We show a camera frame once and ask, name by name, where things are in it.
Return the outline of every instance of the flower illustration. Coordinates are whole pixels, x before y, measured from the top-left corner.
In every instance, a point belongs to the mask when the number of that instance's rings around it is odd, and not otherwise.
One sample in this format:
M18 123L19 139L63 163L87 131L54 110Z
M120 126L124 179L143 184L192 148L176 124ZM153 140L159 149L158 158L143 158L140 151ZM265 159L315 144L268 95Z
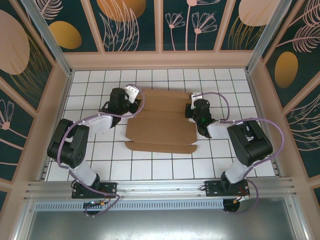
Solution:
M3 99L0 100L0 129L8 130L10 121L14 114L15 105L8 101L7 106Z
M217 30L217 25L214 13L204 13L199 18L199 12L192 14L192 24L195 32L195 50L197 50L198 34L210 33Z
M209 5L209 4L216 4L220 2L220 0L186 0L186 3L191 6L197 6L197 5Z
M191 7L197 5L210 5L217 4L220 0L186 0L186 3L189 5L187 17L186 17L186 28L185 28L185 50L188 51L188 27L189 27L189 16Z
M172 16L170 13L167 13L165 15L165 19L166 19L166 22L168 23L169 28L170 28L172 47L173 47L173 50L175 51L176 48L175 48L175 44L174 44L174 36L172 34L172 29L183 27L186 23L185 23L185 21L183 21L183 17L181 16L181 13L179 13L179 14L174 13L174 14L172 14Z
M9 130L9 131L13 132L14 134L17 134L18 136L26 139L27 138L26 136L14 131L10 128L10 123L11 123L12 116L14 114L14 109L15 109L15 105L11 101L8 101L7 105L6 105L6 103L3 99L0 100L0 130L4 130L4 131ZM0 138L0 142L7 144L11 147L14 147L16 149L19 149L19 150L24 149L23 147L15 145L15 144L13 144L9 141L6 141L2 138Z

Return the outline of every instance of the enclosure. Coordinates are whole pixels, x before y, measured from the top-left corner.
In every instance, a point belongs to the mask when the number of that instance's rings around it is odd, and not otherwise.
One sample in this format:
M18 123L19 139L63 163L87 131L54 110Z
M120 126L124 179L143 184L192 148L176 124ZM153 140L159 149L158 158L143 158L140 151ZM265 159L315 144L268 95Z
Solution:
M319 0L3 0L0 232L3 239L318 239ZM236 159L197 132L191 154L132 151L128 119L89 137L85 160L121 196L98 219L47 156L61 119L96 114L113 88L217 92L215 119L264 118L284 136L248 175L241 216L200 186ZM259 122L273 152L281 135Z

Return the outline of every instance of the flattened cardboard box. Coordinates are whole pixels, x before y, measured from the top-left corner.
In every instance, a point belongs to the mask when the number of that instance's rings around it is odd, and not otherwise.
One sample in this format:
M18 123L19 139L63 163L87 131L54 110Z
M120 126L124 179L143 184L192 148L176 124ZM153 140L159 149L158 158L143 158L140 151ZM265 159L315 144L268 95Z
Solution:
M191 92L143 89L143 110L128 120L125 136L133 151L191 154L197 141L196 124L185 118Z

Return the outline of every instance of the purple cable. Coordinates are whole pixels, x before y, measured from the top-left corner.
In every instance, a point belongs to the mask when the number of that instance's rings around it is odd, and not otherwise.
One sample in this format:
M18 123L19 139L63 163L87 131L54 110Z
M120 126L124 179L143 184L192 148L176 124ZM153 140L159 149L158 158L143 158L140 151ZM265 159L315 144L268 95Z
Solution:
M234 214L234 215L241 215L241 214L247 214L249 212L251 212L253 209L255 209L255 207L257 206L258 204L258 201L259 201L259 192L258 192L258 188L257 186L253 183L253 181L249 180L249 179L246 179L249 183L252 184L252 186L254 187L255 189L255 192L256 192L256 199L255 199L255 203L253 205L252 208L250 208L249 210L246 210L246 211L242 211L242 212L227 212L228 214Z
M114 196L114 197L117 197L117 199L109 206L107 207L105 210L103 211L100 211L98 212L96 215L93 215L92 217L98 217L99 215L102 215L104 214L105 212L107 212L110 208L112 208L120 199L120 195L118 194L113 194L113 193L106 193L106 192L102 192L102 191L97 191L89 186L87 186L86 184L84 184L82 181L79 180L79 178L77 178L71 171L69 171L69 168L67 166L62 166L61 165L61 160L60 160L60 157L61 157L61 151L62 151L62 148L63 148L63 145L64 145L64 142L66 141L67 139L67 136L68 134L71 132L71 130L77 126L78 124L81 124L81 123L85 123L86 121L90 121L92 119L94 119L95 117L97 116L112 116L112 117L118 117L118 118L131 118L131 117L134 117L135 115L137 115L138 113L140 113L142 111L142 109L144 108L145 106L145 95L144 93L142 92L142 90L136 86L136 85L133 85L133 84L128 84L126 85L127 86L133 86L135 88L137 88L139 90L139 92L141 93L141 96L142 96L142 105L141 107L138 109L138 111L136 111L136 113L134 114L130 114L130 115L126 115L126 116L123 116L123 115L117 115L117 114L113 114L113 113L104 113L104 112L101 112L101 113L98 113L98 114L95 114L95 115L92 115L92 116L88 116L82 120L79 120L77 122L75 122L74 124L72 124L65 132L65 134L63 135L62 139L61 139L61 143L59 145L59 148L58 148L58 152L57 152L57 157L56 157L56 162L58 164L58 166L60 168L63 168L63 169L67 169L69 174L78 182L80 183L82 186L84 186L85 188L87 188L88 190L94 192L94 193L97 193L97 194L102 194L102 195L105 195L105 196Z
M222 124L239 124L239 123L242 123L242 122L247 122L247 121L262 121L262 122L267 122L269 124L272 124L273 126L275 126L280 134L281 134L281 145L280 145L280 148L278 149L278 151L276 151L272 156L269 156L267 157L266 159L263 159L259 162L256 162L254 163L246 172L245 174L243 175L243 177L245 178L249 172L254 169L254 167L260 165L260 164L263 164L265 163L266 161L269 161L270 159L272 158L275 158L276 156L279 155L279 153L284 149L284 146L285 146L285 135L284 135L284 132L281 130L281 128L276 124L274 123L273 121L270 121L268 119L264 119L264 118L258 118L258 117L251 117L251 118L246 118L246 119L242 119L242 120L237 120L237 121L221 121Z
M221 93L210 91L210 92L205 92L205 93L201 93L201 94L195 95L194 97L200 97L200 96L209 95L209 94L218 95L218 96L220 96L220 97L222 97L224 99L224 101L226 103L226 107L228 108L228 114L227 114L226 118L222 118L220 120L223 120L223 121L228 120L229 116L230 116L230 106L229 106L229 103L228 103L227 99L225 98L225 96L223 96Z

